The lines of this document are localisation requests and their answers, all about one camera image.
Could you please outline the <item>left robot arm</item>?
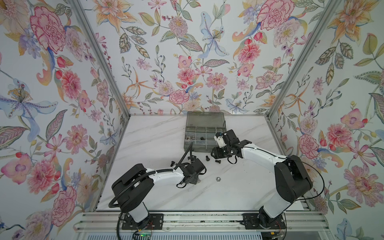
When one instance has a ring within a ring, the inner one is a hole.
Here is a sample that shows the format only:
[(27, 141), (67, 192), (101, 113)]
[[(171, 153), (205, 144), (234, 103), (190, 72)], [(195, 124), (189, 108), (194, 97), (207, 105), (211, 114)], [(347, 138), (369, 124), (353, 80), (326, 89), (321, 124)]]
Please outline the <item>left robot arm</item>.
[(187, 185), (196, 185), (199, 176), (206, 172), (207, 168), (199, 159), (159, 170), (136, 164), (112, 184), (114, 197), (108, 207), (120, 209), (121, 213), (129, 215), (135, 224), (142, 226), (150, 221), (150, 213), (144, 199), (154, 187), (173, 185), (181, 189)]

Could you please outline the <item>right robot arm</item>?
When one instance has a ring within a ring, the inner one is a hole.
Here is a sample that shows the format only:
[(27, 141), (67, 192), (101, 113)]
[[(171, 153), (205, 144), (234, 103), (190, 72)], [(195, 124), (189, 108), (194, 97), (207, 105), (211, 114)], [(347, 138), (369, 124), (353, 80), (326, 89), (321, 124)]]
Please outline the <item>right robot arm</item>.
[(251, 160), (269, 170), (275, 176), (273, 194), (257, 215), (259, 225), (267, 228), (296, 200), (310, 191), (313, 182), (297, 156), (286, 157), (264, 150), (248, 140), (240, 141), (233, 130), (217, 133), (214, 137), (218, 146), (211, 156), (216, 159), (231, 157)]

